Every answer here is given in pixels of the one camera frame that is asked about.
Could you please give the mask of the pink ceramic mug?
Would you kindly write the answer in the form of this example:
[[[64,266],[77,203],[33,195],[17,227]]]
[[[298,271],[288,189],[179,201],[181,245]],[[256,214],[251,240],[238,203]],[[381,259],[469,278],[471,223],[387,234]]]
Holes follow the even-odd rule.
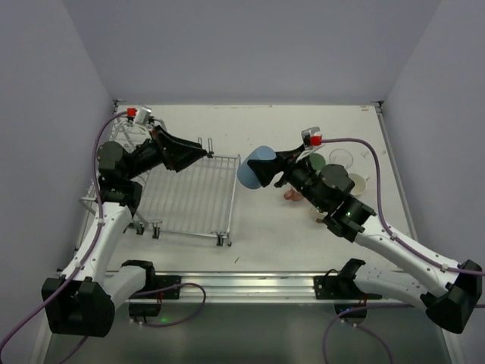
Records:
[[[299,193],[298,191],[294,190],[293,188],[290,188],[283,194],[283,198],[285,200],[292,200],[293,202],[299,202],[304,199],[303,195]]]

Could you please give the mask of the light green cup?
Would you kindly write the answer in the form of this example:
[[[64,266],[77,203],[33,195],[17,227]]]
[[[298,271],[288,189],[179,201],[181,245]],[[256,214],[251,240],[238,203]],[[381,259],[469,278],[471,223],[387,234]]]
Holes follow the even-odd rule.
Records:
[[[310,162],[310,166],[313,168],[313,170],[317,174],[319,174],[321,172],[321,170],[324,168],[324,166],[327,163],[325,157],[323,157],[322,155],[320,155],[318,153],[310,154],[308,159],[309,159],[309,162]]]

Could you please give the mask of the blue cup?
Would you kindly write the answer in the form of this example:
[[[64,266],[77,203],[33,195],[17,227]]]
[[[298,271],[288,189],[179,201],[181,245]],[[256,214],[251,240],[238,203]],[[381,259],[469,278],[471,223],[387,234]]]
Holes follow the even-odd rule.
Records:
[[[259,146],[243,161],[237,171],[238,181],[247,189],[266,187],[274,178],[276,152],[268,146]]]

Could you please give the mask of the clear glass cup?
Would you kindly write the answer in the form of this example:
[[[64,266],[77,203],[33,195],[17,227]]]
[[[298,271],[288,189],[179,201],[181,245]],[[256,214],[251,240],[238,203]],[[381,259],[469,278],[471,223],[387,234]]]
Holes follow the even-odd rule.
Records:
[[[347,149],[338,148],[329,154],[329,163],[342,165],[345,169],[349,169],[354,163],[354,157]]]

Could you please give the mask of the white ceramic mug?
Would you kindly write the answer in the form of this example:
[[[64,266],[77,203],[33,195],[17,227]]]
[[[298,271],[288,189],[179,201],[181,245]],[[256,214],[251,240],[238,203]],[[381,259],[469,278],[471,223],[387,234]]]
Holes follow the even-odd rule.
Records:
[[[353,196],[362,196],[368,188],[368,178],[356,173],[349,173],[349,178],[354,183],[354,187],[350,193]]]

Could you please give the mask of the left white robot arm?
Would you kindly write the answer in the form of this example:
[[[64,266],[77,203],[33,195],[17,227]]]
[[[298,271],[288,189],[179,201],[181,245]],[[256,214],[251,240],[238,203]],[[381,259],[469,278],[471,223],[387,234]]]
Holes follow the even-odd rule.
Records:
[[[126,300],[152,295],[159,289],[155,267],[149,261],[128,260],[114,276],[105,276],[142,198],[142,185],[135,179],[159,165],[180,172],[208,151],[159,126],[149,134],[131,152],[116,141],[95,149],[98,211],[68,266],[58,278],[46,279],[41,289],[48,326],[54,334],[105,337]]]

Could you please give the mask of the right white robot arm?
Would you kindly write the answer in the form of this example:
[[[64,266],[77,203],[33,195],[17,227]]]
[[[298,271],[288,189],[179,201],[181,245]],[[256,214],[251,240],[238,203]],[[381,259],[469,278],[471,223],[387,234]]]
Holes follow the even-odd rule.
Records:
[[[401,269],[383,273],[363,262],[347,262],[341,270],[341,288],[353,294],[376,294],[425,311],[436,325],[461,334],[482,295],[483,270],[468,259],[458,262],[393,230],[371,207],[355,198],[355,186],[342,165],[311,166],[302,149],[275,152],[257,148],[239,167],[237,178],[255,190],[281,178],[275,187],[289,184],[324,214],[323,222],[337,237],[374,251]]]

